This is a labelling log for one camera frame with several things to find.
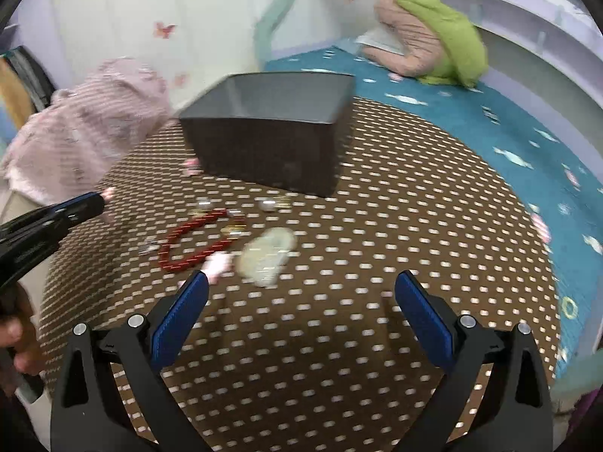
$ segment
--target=black box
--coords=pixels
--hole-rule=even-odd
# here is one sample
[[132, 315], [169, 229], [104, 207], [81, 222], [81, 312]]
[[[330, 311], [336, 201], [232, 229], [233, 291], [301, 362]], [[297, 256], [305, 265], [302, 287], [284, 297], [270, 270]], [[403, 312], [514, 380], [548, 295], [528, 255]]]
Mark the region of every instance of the black box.
[[328, 197], [351, 138], [354, 94], [352, 75], [233, 75], [180, 123], [210, 175]]

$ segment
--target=polka dot mat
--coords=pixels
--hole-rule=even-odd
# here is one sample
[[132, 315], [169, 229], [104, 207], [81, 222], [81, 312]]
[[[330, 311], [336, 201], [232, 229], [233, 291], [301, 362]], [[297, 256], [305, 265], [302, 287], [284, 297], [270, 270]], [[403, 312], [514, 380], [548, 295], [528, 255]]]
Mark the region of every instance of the polka dot mat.
[[[460, 141], [420, 117], [355, 99], [354, 139], [337, 191], [321, 199], [213, 176], [182, 176], [193, 156], [179, 125], [142, 143], [103, 179], [116, 188], [111, 226], [91, 220], [65, 239], [51, 269], [40, 336], [49, 387], [71, 328], [148, 313], [189, 272], [165, 273], [142, 244], [188, 220], [198, 196], [241, 208], [248, 236], [285, 226], [297, 246], [265, 289], [237, 273], [210, 301], [162, 376], [214, 450], [390, 450], [441, 378], [393, 297], [412, 269], [457, 314], [491, 328], [527, 321], [552, 378], [559, 339], [551, 268], [523, 205]], [[258, 197], [286, 194], [291, 209], [265, 213]], [[182, 238], [182, 257], [212, 243], [225, 221]], [[489, 371], [483, 368], [454, 436], [468, 429]], [[134, 426], [152, 438], [119, 367]]]

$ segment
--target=butterfly decal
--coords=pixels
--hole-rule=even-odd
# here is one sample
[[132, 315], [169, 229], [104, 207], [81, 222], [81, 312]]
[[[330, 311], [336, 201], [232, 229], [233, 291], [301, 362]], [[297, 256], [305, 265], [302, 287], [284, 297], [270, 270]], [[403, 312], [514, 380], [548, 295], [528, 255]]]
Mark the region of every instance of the butterfly decal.
[[155, 37], [161, 37], [162, 39], [169, 39], [175, 28], [175, 24], [164, 26], [163, 22], [155, 22], [155, 31], [153, 32], [153, 35]]
[[181, 89], [188, 81], [188, 73], [181, 73], [174, 77], [174, 87]]

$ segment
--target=finger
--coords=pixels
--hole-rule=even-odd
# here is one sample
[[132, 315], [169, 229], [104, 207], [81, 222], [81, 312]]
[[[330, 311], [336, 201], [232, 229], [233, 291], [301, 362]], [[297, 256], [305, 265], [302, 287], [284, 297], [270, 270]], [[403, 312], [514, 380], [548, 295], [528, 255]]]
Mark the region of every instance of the finger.
[[17, 308], [19, 312], [25, 315], [27, 318], [31, 318], [34, 315], [34, 310], [31, 308], [31, 302], [27, 291], [21, 284], [17, 284]]
[[22, 373], [39, 374], [43, 368], [44, 360], [35, 334], [35, 327], [30, 321], [23, 321], [23, 335], [14, 344], [16, 354], [14, 367]]
[[14, 356], [14, 368], [22, 374], [37, 376], [44, 369], [44, 358], [37, 342]]
[[3, 373], [0, 373], [0, 389], [10, 398], [17, 391], [17, 386], [10, 382]]
[[33, 323], [25, 317], [19, 318], [21, 335], [20, 338], [13, 343], [14, 350], [17, 353], [25, 351], [33, 344], [37, 344], [37, 338], [35, 334], [35, 326]]
[[0, 348], [12, 347], [21, 340], [22, 336], [23, 323], [16, 316], [11, 316], [0, 322]]

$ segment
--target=blue bedsheet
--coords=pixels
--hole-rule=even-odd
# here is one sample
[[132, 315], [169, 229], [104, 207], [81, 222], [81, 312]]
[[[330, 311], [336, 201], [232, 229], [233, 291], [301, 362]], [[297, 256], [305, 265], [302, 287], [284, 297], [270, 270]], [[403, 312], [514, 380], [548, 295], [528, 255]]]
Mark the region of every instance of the blue bedsheet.
[[[561, 333], [557, 374], [578, 344], [603, 268], [603, 188], [580, 160], [522, 108], [483, 84], [478, 90], [390, 79], [389, 71], [337, 48], [272, 61], [268, 71], [349, 73], [357, 95], [417, 114], [459, 138], [505, 178], [546, 237], [556, 277]], [[489, 112], [498, 121], [487, 117]], [[529, 322], [538, 338], [538, 325]]]

